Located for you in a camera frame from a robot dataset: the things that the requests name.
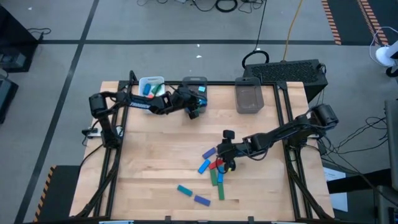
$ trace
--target colored block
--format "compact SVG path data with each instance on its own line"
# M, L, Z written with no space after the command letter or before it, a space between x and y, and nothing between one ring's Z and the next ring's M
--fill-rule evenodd
M201 196L195 195L195 198L193 200L201 203L202 205L210 206L210 201Z
M155 88L152 89L152 93L154 94L154 96L156 96L157 92L160 90L160 88L162 87L162 84L156 85Z
M206 87L204 87L204 86L199 86L198 90L199 90L200 92L205 92L205 91L206 91Z
M217 159L216 161L214 161L214 162L212 162L210 165L209 165L209 169L214 169L214 168L216 168L216 163L217 163L217 166L220 166L220 165L223 165L223 160L222 159Z
M219 183L222 183L224 180L224 174L223 174L223 172L224 172L224 167L218 167L218 178L217 178L217 182L219 182Z
M200 173L200 174L202 174L204 171L205 171L205 169L208 167L210 165L210 160L205 160L205 162L200 166L200 168L198 169L198 172Z
M217 173L215 169L210 170L211 184L217 186Z
M150 92L150 84L147 83L147 84L144 86L144 91L142 91L142 94L143 94L144 96L146 96L146 95L149 94L149 92Z
M218 199L224 200L224 184L218 183Z
M181 185L178 185L177 190L182 192L183 194L188 195L189 197L192 196L192 191L190 189L188 189L188 188L185 188L185 187L181 186Z
M205 152L204 155L202 156L204 159L209 158L211 155L216 153L216 148L211 148L209 151Z

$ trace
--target blue block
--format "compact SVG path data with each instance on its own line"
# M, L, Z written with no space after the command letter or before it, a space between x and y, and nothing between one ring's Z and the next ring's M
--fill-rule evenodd
M199 86L198 90L199 90L200 92L205 92L205 91L206 91L206 87L204 87L204 86Z
M216 153L216 148L211 148L209 151L205 152L204 155L202 155L202 157L204 159L209 158L210 156L212 156L214 153Z
M178 185L177 190L188 195L189 197L192 196L192 191L188 188L183 187L182 185Z
M205 162L200 166L200 168L198 169L198 172L200 173L200 174L202 174L204 171L205 171L205 169L210 165L210 160L205 160Z
M144 96L147 96L147 95L149 94L149 92L150 92L150 84L147 83L147 84L144 86L144 91L142 91L142 94L143 94Z
M201 203L202 205L210 206L210 201L201 196L195 195L195 198L193 200Z
M217 178L217 182L222 183L224 181L224 167L223 166L219 166L218 167L218 178Z

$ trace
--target white container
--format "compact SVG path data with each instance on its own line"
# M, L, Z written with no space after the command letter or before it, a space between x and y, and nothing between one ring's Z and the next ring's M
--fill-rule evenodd
M152 90L157 86L158 84L164 83L164 78L163 77L144 77L139 79L138 83L138 93L140 96L144 96L144 87L145 85L149 83L151 85L149 94L152 94ZM159 91L156 93L156 96L163 95L166 92L165 86L162 85ZM149 110L144 110L145 114L152 114Z

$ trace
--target yellow cable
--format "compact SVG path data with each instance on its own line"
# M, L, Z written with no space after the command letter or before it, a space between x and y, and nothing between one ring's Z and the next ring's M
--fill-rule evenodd
M290 25L290 28L289 28L289 33L287 34L287 40L286 40L285 53L284 53L283 60L285 60L285 57L286 57L287 46L289 44L289 38L290 38L290 32L292 31L294 21L296 20L297 14L299 13L299 10L300 10L300 7L301 7L301 3L303 3L303 0L300 0L300 3L298 4L297 10L296 10L296 14L294 15L293 21L292 21L292 23Z

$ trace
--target paper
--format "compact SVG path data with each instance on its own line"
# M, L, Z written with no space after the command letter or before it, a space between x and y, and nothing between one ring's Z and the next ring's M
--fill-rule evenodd
M337 180L346 177L346 174L344 172L336 171L326 167L323 168L323 172L325 173L326 181ZM331 206L334 209L348 212L347 193L331 194L330 199Z

